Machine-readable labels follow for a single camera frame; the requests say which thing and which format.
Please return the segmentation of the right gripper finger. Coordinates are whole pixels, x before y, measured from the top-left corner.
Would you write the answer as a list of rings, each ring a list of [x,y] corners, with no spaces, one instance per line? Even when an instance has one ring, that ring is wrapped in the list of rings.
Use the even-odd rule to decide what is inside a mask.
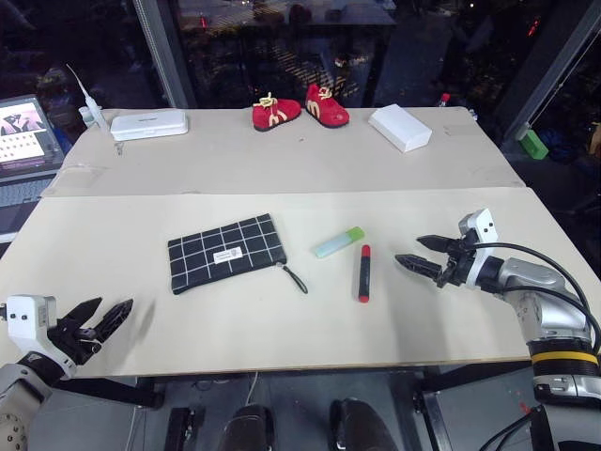
[[[394,258],[403,268],[431,279],[434,282],[437,282],[442,274],[442,267],[426,258],[412,254],[395,255]]]
[[[454,248],[454,240],[440,235],[423,235],[416,239],[418,243],[429,250],[448,254]]]

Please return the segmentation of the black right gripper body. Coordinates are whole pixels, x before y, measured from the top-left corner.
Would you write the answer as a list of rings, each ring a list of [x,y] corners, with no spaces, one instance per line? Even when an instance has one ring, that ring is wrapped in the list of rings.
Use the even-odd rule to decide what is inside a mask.
[[[448,255],[446,268],[440,272],[436,279],[438,288],[447,284],[457,287],[466,284],[470,269],[475,259],[475,249],[466,240],[447,239],[444,253]]]

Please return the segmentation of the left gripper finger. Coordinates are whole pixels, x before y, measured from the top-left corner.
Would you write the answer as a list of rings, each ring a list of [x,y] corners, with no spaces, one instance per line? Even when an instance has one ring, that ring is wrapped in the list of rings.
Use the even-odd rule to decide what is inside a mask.
[[[106,341],[127,319],[133,305],[133,299],[115,304],[95,326],[95,339]]]
[[[102,298],[97,297],[79,303],[58,321],[58,329],[61,332],[73,332],[81,329],[82,326],[95,314],[101,301]]]

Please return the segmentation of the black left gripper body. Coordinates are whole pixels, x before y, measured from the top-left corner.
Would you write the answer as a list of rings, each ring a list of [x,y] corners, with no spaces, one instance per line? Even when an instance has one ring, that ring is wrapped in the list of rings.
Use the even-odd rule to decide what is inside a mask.
[[[101,350],[101,343],[87,335],[88,329],[84,334],[80,334],[81,331],[81,324],[74,319],[60,319],[47,331],[51,342],[76,365],[84,365]]]

